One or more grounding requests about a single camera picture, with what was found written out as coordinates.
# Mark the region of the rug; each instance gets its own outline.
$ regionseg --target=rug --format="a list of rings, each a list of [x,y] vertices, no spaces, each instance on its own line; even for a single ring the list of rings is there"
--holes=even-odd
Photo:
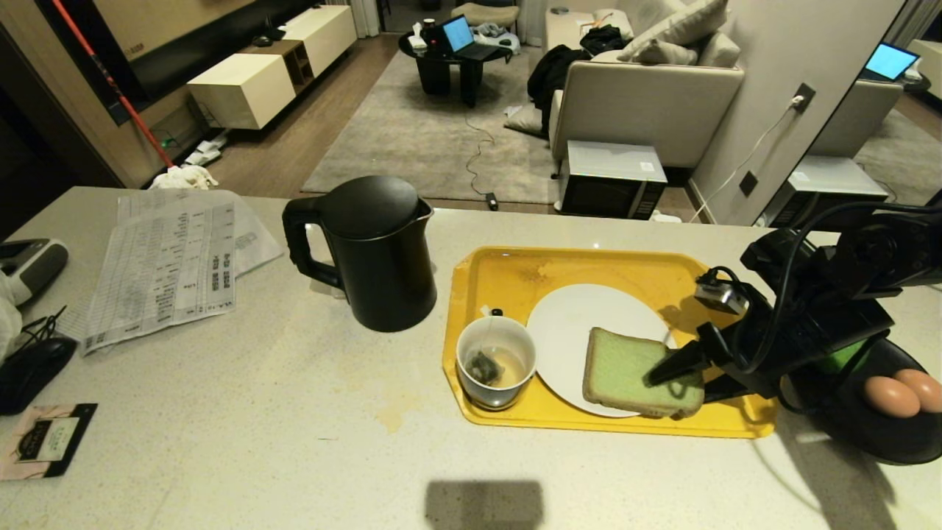
[[[525,46],[510,63],[484,64],[477,105],[468,108],[457,66],[451,68],[451,94],[430,96],[422,91],[415,60],[397,53],[301,190],[326,192],[358,176],[390,174],[425,198],[481,200],[464,165],[488,137],[466,119],[495,140],[480,145],[481,156],[471,165],[478,190],[493,191],[499,201],[552,204],[558,184],[549,177],[549,143],[503,127],[504,108],[528,100],[527,79],[539,55],[539,48]]]
[[[942,189],[942,142],[896,109],[853,160],[889,187],[891,202],[922,206]]]

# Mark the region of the plastic bag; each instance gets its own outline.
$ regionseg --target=plastic bag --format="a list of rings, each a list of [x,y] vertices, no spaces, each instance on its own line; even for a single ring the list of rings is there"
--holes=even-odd
[[[0,357],[6,357],[12,351],[13,341],[23,329],[23,315],[13,304],[13,292],[9,278],[0,273]]]

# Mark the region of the brown egg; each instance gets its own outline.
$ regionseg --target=brown egg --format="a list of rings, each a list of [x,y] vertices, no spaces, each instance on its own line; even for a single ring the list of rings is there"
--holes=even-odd
[[[896,379],[876,375],[864,383],[870,406],[893,418],[912,418],[919,413],[916,393]]]
[[[942,385],[926,372],[907,368],[896,372],[893,378],[916,393],[923,412],[942,412]]]

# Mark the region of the tea bag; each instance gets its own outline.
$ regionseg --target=tea bag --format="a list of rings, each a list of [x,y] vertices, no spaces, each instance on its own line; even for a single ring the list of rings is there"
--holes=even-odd
[[[464,368],[468,370],[471,377],[482,385],[490,385],[495,382],[504,373],[504,367],[500,366],[493,359],[478,351],[478,354],[471,357]]]

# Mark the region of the bread slice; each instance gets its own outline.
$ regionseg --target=bread slice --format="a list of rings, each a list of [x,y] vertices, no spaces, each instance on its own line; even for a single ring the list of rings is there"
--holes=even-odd
[[[582,397],[647,416],[687,418],[704,402],[701,373],[650,387],[644,376],[667,355],[667,346],[594,327],[589,335]]]

